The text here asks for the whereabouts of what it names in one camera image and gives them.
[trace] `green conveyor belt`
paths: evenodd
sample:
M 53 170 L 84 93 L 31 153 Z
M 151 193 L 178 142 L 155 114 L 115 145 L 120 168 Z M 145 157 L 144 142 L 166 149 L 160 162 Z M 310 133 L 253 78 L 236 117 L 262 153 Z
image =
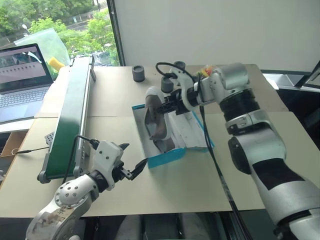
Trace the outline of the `green conveyor belt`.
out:
M 90 79 L 90 57 L 76 58 L 70 68 L 69 83 L 63 107 L 56 126 L 49 156 L 44 163 L 45 177 L 48 180 L 62 178 L 67 170 L 74 137 L 80 134 L 85 100 L 86 85 Z M 73 174 L 75 152 L 68 175 Z

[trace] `white wall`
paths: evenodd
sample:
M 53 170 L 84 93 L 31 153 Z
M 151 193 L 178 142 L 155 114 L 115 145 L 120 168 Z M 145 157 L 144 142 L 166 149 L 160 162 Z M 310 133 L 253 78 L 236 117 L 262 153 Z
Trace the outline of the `white wall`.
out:
M 320 0 L 116 0 L 127 66 L 257 64 L 311 72 Z

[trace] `window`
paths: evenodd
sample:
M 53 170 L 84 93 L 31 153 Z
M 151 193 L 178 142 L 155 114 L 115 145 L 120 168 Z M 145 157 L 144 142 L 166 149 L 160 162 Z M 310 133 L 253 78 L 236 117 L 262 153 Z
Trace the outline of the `window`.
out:
M 0 48 L 31 42 L 46 61 L 48 52 L 66 61 L 60 43 L 68 59 L 93 54 L 96 65 L 120 65 L 106 0 L 0 0 Z

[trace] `laptop keyboard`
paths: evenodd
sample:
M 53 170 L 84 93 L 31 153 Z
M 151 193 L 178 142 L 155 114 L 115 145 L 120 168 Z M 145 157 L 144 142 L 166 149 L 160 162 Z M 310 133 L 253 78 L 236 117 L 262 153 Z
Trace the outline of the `laptop keyboard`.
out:
M 44 99 L 47 90 L 46 88 L 11 95 L 2 95 L 0 97 L 0 108 L 41 101 Z

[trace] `yellow object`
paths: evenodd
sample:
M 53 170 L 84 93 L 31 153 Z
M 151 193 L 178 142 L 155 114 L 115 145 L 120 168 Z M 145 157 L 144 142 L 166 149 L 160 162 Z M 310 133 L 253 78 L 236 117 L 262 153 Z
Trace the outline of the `yellow object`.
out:
M 58 72 L 60 68 L 65 66 L 62 62 L 59 62 L 54 56 L 50 58 L 49 65 L 53 67 L 55 70 L 57 70 Z

